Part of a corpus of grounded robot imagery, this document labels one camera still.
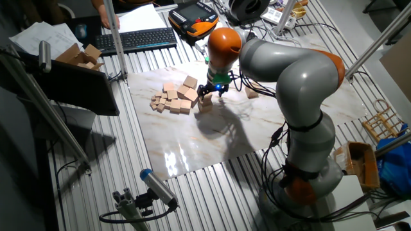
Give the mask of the person right hand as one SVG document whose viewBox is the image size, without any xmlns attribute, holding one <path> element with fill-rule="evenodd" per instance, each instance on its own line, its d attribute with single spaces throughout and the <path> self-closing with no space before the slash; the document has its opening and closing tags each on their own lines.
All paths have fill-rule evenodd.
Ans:
<svg viewBox="0 0 411 231">
<path fill-rule="evenodd" d="M 101 19 L 101 24 L 104 28 L 110 29 L 110 22 L 109 22 L 109 17 L 107 15 L 107 11 L 103 5 L 99 6 L 97 9 L 100 19 Z"/>
</svg>

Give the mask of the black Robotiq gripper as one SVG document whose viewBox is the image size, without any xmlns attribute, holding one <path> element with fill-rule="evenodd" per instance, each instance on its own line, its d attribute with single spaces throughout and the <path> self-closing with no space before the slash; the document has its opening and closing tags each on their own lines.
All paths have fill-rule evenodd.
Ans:
<svg viewBox="0 0 411 231">
<path fill-rule="evenodd" d="M 229 90 L 228 84 L 217 83 L 213 84 L 210 81 L 206 83 L 206 85 L 199 85 L 197 89 L 197 94 L 199 98 L 204 98 L 209 92 L 219 92 L 218 95 L 222 97 L 224 93 Z"/>
</svg>

